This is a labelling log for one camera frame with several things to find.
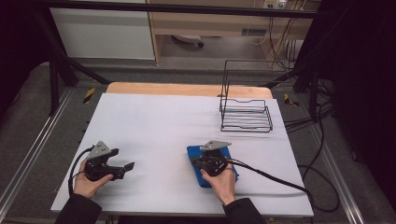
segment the white table surface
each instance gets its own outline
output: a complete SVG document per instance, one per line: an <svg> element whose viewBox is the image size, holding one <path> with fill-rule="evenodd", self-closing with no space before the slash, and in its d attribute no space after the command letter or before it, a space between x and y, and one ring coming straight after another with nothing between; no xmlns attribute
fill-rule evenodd
<svg viewBox="0 0 396 224"><path fill-rule="evenodd" d="M135 165L122 180L102 187L93 200L114 215L224 216L212 189L199 187L187 155L188 146L209 140L231 142L233 158L303 186L277 102L266 103L274 123L271 132L224 133L217 97L104 93L76 157L102 140L110 149L120 149L109 165ZM236 198L249 197L262 215L313 216L304 193L236 169ZM61 211L69 197L67 179L68 174L51 207L54 212Z"/></svg>

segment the electrical outlet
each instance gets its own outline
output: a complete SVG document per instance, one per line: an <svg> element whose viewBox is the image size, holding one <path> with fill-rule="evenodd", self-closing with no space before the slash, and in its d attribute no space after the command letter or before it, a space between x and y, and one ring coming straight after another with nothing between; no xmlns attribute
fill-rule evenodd
<svg viewBox="0 0 396 224"><path fill-rule="evenodd" d="M265 0L262 8L283 9L287 3L288 0Z"/></svg>
<svg viewBox="0 0 396 224"><path fill-rule="evenodd" d="M288 3L287 0L279 0L279 2L277 4L282 9L282 8L284 8L286 6L287 3Z"/></svg>
<svg viewBox="0 0 396 224"><path fill-rule="evenodd" d="M265 0L264 5L262 5L262 8L273 9L275 7L276 7L276 0Z"/></svg>

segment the person's right hand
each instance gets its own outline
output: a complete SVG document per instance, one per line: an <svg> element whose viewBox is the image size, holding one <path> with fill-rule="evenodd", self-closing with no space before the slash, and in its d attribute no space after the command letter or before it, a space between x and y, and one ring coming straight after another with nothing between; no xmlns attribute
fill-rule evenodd
<svg viewBox="0 0 396 224"><path fill-rule="evenodd" d="M99 188L101 188L113 178L113 175L106 175L100 180L91 181L84 174L86 162L87 160L82 161L81 165L79 166L79 174L76 176L74 193L90 199L96 194L96 191L99 190Z"/></svg>
<svg viewBox="0 0 396 224"><path fill-rule="evenodd" d="M216 196L225 206L235 201L235 173L231 164L217 176L210 176L205 170L201 169L202 178L209 182Z"/></svg>

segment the black sleeve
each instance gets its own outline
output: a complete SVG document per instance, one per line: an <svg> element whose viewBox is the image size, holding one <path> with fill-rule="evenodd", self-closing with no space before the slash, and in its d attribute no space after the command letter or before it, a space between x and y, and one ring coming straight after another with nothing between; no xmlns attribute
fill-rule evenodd
<svg viewBox="0 0 396 224"><path fill-rule="evenodd" d="M249 198L239 199L223 206L225 215L232 224L266 223Z"/></svg>
<svg viewBox="0 0 396 224"><path fill-rule="evenodd" d="M64 205L55 224L94 224L102 212L99 204L79 194L73 194Z"/></svg>

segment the blue sponge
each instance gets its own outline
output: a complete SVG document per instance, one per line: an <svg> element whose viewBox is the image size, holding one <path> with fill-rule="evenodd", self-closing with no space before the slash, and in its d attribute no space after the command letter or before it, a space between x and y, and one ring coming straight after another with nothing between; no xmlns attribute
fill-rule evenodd
<svg viewBox="0 0 396 224"><path fill-rule="evenodd" d="M192 158L200 157L202 155L202 151L200 148L201 148L201 146L187 147L187 153L189 155L190 161ZM225 157L227 157L228 159L231 158L230 151L228 150L227 147L222 147L220 150L221 150L221 153ZM202 178L202 174L201 174L201 171L199 170L199 168L194 166L193 164L191 164L191 165L194 168L194 172L195 172L195 175L197 176L199 186L201 186L201 188L212 188L212 186L210 186L209 182L207 182L206 180L204 180ZM238 173L236 172L234 167L233 167L233 172L236 174L236 178L235 178L235 181L236 181L236 180L238 180Z"/></svg>

